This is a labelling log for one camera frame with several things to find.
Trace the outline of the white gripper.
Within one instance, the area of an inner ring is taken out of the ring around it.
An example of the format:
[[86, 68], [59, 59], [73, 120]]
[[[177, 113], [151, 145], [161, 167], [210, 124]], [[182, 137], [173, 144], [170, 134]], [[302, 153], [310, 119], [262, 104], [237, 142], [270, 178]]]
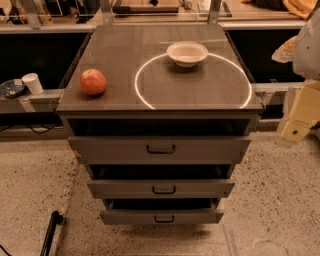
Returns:
[[277, 145], [292, 147], [298, 144], [320, 120], [320, 81], [307, 80], [295, 92], [288, 120], [281, 119], [277, 128]]

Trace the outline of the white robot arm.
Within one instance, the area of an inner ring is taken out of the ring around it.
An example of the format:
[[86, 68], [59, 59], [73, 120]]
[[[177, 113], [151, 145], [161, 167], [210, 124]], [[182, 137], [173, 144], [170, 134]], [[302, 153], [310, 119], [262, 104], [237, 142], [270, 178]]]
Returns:
[[298, 35], [281, 45], [271, 59], [291, 62], [294, 73], [305, 79], [301, 88], [286, 93], [284, 116], [277, 129], [278, 143], [293, 146], [320, 121], [320, 9], [312, 12]]

